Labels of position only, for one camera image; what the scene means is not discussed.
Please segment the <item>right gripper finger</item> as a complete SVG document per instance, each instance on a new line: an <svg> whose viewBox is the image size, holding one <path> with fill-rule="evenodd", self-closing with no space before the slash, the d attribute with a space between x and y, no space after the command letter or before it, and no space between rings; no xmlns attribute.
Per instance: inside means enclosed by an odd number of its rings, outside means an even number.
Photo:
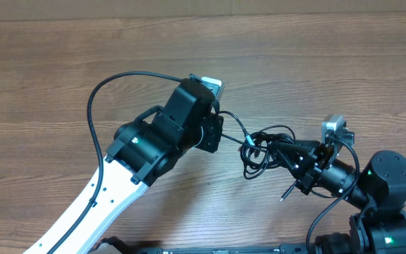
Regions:
<svg viewBox="0 0 406 254"><path fill-rule="evenodd" d="M280 148L284 150L313 150L320 146L317 140L292 140L289 142L280 142Z"/></svg>
<svg viewBox="0 0 406 254"><path fill-rule="evenodd" d="M272 142L271 151L281 167L289 170L293 176L301 172L300 163L308 155L310 150L284 150L280 148L280 142Z"/></svg>

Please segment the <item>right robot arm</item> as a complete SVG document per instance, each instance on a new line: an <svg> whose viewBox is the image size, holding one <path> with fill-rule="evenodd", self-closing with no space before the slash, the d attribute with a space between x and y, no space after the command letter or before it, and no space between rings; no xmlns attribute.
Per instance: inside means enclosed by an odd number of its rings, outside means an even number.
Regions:
<svg viewBox="0 0 406 254"><path fill-rule="evenodd" d="M330 144L294 142L271 145L272 155L295 178L304 194L313 188L327 190L334 203L344 200L359 212L350 216L350 230L324 234L304 243L282 244L282 253L406 253L406 157L382 150L361 170L337 158L340 148L352 149L341 139Z"/></svg>

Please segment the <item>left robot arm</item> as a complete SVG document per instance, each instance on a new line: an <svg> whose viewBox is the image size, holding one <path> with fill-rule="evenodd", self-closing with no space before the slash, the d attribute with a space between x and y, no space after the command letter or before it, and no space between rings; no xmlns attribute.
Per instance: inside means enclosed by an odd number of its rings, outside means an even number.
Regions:
<svg viewBox="0 0 406 254"><path fill-rule="evenodd" d="M191 75L165 107L123 124L106 149L103 167L27 253L87 253L117 216L191 148L217 151L223 83Z"/></svg>

